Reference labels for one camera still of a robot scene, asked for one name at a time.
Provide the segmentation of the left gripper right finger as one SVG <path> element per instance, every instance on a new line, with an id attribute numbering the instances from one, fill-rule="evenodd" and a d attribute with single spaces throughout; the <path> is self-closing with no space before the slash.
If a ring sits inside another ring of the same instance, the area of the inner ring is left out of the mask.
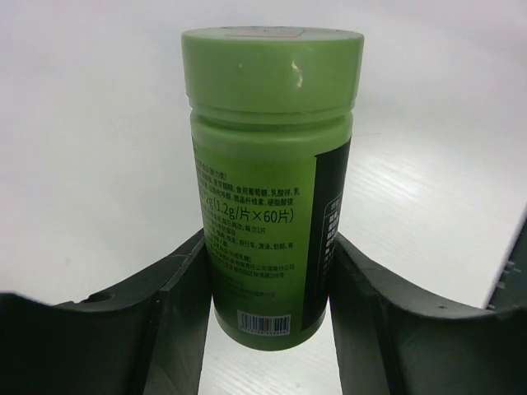
<path id="1" fill-rule="evenodd" d="M 526 306 L 443 298 L 339 236 L 330 291 L 346 394 L 523 394 Z"/>

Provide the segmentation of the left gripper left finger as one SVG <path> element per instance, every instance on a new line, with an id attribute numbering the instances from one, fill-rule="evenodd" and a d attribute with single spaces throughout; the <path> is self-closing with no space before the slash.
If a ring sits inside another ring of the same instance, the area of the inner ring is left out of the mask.
<path id="1" fill-rule="evenodd" d="M 78 303 L 1 296 L 4 394 L 195 394 L 211 291 L 202 233 Z"/>

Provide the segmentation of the green pill bottle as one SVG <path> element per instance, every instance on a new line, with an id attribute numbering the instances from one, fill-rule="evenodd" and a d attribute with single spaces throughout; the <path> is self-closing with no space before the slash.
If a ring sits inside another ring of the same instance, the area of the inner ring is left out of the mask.
<path id="1" fill-rule="evenodd" d="M 324 320 L 352 115 L 190 124 L 217 321 L 255 350 L 298 346 Z"/>

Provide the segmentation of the green bottle cap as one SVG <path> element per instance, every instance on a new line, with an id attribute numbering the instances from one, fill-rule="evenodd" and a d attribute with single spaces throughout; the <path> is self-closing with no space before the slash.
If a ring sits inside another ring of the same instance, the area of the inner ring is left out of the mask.
<path id="1" fill-rule="evenodd" d="M 347 112 L 357 97 L 365 38 L 348 30 L 237 26 L 185 31 L 191 105 L 247 114 Z"/>

